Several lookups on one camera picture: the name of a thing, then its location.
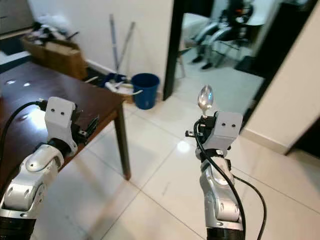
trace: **wooden table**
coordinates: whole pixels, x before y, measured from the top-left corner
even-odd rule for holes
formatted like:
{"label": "wooden table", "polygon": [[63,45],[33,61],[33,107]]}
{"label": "wooden table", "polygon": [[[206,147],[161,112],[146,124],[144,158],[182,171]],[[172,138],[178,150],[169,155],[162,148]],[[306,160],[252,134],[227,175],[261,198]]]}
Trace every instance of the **wooden table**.
{"label": "wooden table", "polygon": [[[49,97],[70,100],[77,104],[78,110],[83,110],[76,121],[81,128],[86,129],[89,122],[99,115],[98,127],[90,140],[114,121],[123,174],[125,179],[130,179],[122,97],[31,62],[0,74],[0,84],[1,133],[10,115],[25,103],[39,99],[47,100]],[[17,169],[17,166],[33,152],[39,143],[47,142],[47,129],[43,125],[43,119],[39,121],[44,117],[42,113],[36,106],[29,106],[11,123],[5,139],[4,158],[0,169],[0,188],[5,184],[9,174],[12,177],[16,175],[17,171],[14,169]],[[78,152],[82,148],[83,145],[78,147]],[[71,159],[72,157],[65,159],[64,166]]]}

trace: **black wire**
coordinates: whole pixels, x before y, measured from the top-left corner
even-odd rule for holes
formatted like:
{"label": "black wire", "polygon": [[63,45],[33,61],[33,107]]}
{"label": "black wire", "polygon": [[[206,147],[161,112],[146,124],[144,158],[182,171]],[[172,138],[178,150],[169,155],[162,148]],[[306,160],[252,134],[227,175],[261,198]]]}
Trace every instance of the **black wire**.
{"label": "black wire", "polygon": [[262,237],[262,234],[264,233],[266,222],[267,222],[267,205],[266,205],[264,196],[262,196],[262,194],[259,192],[259,190],[255,186],[253,186],[251,183],[249,183],[246,180],[243,180],[240,177],[237,177],[235,175],[233,175],[233,177],[235,179],[237,179],[238,181],[243,182],[244,184],[247,184],[249,187],[251,187],[256,192],[256,194],[259,195],[259,197],[261,199],[261,202],[262,202],[262,205],[263,205],[263,221],[262,221],[260,232],[259,232],[259,235],[258,235],[258,238],[257,238],[257,240],[260,240],[261,237]]}
{"label": "black wire", "polygon": [[221,168],[211,159],[211,157],[206,153],[204,147],[202,146],[200,139],[199,139],[199,135],[198,135],[198,125],[199,125],[200,120],[196,121],[194,126],[193,126],[193,131],[194,131],[194,136],[195,136],[195,140],[196,143],[198,145],[198,147],[200,148],[202,154],[205,156],[205,158],[209,161],[209,163],[222,175],[222,177],[226,180],[226,182],[228,183],[228,185],[230,186],[235,199],[238,203],[239,206],[239,210],[240,210],[240,215],[241,215],[241,220],[242,220],[242,226],[243,226],[243,235],[244,237],[246,237],[246,216],[245,216],[245,210],[244,207],[241,203],[241,199],[237,193],[237,190],[235,189],[235,186],[233,185],[233,183],[231,182],[231,180],[228,178],[228,176],[225,174],[224,171],[221,170]]}
{"label": "black wire", "polygon": [[0,139],[0,169],[1,169],[1,164],[3,162],[3,158],[4,158],[4,151],[5,151],[5,140],[6,140],[6,135],[7,135],[7,132],[8,132],[8,128],[11,124],[11,122],[14,120],[15,116],[18,115],[19,112],[21,112],[23,109],[25,109],[26,107],[28,106],[31,106],[31,105],[38,105],[39,102],[37,101],[31,101],[31,102],[28,102],[24,105],[22,105],[21,107],[19,107],[17,110],[15,110],[12,115],[10,116],[10,118],[6,121],[5,123],[5,126],[3,128],[3,131],[2,131],[2,135],[1,135],[1,139]]}

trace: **cardboard box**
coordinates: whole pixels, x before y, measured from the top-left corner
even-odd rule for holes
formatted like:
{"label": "cardboard box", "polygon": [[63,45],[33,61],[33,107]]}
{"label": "cardboard box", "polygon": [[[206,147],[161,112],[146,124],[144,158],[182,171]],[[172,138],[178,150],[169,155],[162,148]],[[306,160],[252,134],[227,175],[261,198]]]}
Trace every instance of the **cardboard box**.
{"label": "cardboard box", "polygon": [[44,47],[29,42],[26,37],[23,37],[21,42],[37,64],[79,80],[87,77],[87,65],[77,44],[69,41],[53,40]]}

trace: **doorway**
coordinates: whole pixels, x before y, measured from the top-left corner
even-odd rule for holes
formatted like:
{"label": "doorway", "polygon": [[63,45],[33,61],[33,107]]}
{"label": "doorway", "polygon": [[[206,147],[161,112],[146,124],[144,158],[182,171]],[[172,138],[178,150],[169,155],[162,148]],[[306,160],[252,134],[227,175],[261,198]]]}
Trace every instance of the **doorway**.
{"label": "doorway", "polygon": [[[229,2],[245,3],[253,11],[244,16],[245,22],[236,34],[214,38],[217,31],[231,25],[228,25],[230,19],[223,16],[230,7],[227,0],[174,1],[163,99],[173,95],[195,103],[199,90],[211,85],[214,107],[243,114],[245,124],[317,1]],[[190,9],[190,5],[196,4],[198,8]],[[214,23],[218,27],[206,32]],[[206,34],[198,41],[203,32]]]}

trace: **metal spoon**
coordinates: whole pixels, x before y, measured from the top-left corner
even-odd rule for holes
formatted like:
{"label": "metal spoon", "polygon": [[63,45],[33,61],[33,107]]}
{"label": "metal spoon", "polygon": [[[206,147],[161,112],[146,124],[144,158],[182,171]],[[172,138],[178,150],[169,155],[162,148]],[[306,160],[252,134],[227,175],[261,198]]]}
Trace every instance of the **metal spoon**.
{"label": "metal spoon", "polygon": [[212,107],[214,103],[214,93],[211,86],[205,85],[198,96],[198,106],[202,109],[203,115],[206,115],[206,111]]}

